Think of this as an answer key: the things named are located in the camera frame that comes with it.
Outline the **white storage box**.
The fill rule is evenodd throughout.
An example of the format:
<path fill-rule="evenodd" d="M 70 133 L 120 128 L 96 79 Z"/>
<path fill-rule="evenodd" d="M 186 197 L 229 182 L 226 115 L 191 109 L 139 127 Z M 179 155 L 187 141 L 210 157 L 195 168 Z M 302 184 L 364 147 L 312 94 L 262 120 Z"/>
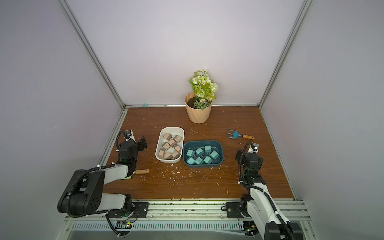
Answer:
<path fill-rule="evenodd" d="M 156 158 L 162 163 L 177 163 L 182 159 L 185 131 L 180 127 L 166 127 L 160 132 Z"/>

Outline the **dark teal storage box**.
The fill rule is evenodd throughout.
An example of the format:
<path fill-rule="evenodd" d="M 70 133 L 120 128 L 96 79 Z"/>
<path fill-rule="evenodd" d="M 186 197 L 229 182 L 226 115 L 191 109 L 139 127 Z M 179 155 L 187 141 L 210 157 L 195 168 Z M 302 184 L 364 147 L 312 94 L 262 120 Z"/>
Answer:
<path fill-rule="evenodd" d="M 213 160 L 213 162 L 211 164 L 205 164 L 203 162 L 200 165 L 188 165 L 187 164 L 187 159 L 188 159 L 188 157 L 187 157 L 187 150 L 191 149 L 191 150 L 196 151 L 196 149 L 202 148 L 205 151 L 205 146 L 206 145 L 210 145 L 212 147 L 212 152 L 213 151 L 218 152 L 220 157 L 217 160 Z M 190 141 L 190 142 L 187 142 L 187 143 L 184 144 L 182 156 L 183 156 L 184 163 L 188 167 L 190 167 L 190 168 L 218 167 L 224 161 L 223 147 L 222 147 L 221 143 L 219 143 L 218 141 Z M 210 156 L 210 153 L 209 154 L 204 153 L 202 156 L 197 156 L 197 154 L 195 153 L 195 156 L 193 157 L 193 159 L 197 159 L 198 157 L 200 157 L 200 158 L 202 158 L 204 160 L 204 158 L 206 156 Z"/>

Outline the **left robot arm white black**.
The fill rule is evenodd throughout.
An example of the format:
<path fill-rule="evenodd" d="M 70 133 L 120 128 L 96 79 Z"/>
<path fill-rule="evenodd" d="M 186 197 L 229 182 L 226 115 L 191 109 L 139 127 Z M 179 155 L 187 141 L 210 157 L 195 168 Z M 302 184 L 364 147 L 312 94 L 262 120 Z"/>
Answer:
<path fill-rule="evenodd" d="M 148 147 L 147 141 L 141 137 L 137 142 L 133 131 L 128 130 L 118 133 L 115 145 L 118 153 L 116 163 L 74 172 L 58 201 L 58 212 L 71 218 L 106 214 L 110 211 L 120 211 L 128 216 L 133 214 L 134 205 L 130 195 L 104 193 L 104 186 L 127 179 L 135 173 L 139 152 Z"/>

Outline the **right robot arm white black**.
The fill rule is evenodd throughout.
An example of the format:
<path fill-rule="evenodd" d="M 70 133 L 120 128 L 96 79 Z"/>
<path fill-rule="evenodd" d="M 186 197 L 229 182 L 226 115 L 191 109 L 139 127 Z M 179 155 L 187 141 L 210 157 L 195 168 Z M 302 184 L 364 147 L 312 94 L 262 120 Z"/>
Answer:
<path fill-rule="evenodd" d="M 248 142 L 238 150 L 238 184 L 246 188 L 248 196 L 243 197 L 243 215 L 256 225 L 256 231 L 264 240 L 302 240 L 303 231 L 299 224 L 291 222 L 279 209 L 269 193 L 259 170 L 264 159 L 258 155 L 259 145 Z"/>

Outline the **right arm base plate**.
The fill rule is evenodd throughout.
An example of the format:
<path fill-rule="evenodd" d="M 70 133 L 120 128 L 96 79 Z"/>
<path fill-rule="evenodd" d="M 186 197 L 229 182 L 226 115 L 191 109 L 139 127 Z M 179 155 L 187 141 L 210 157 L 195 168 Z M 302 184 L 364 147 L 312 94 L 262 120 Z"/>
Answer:
<path fill-rule="evenodd" d="M 226 202 L 224 210 L 228 219 L 248 219 L 250 216 L 239 202 Z"/>

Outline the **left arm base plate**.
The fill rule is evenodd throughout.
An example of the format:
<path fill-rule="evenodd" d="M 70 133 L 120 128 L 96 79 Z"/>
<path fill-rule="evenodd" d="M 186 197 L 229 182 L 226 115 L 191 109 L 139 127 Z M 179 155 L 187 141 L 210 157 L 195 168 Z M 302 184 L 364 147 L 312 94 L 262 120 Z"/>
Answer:
<path fill-rule="evenodd" d="M 112 219 L 143 219 L 147 217 L 148 210 L 148 202 L 132 202 L 130 206 L 124 206 L 120 210 L 109 211 L 108 216 Z"/>

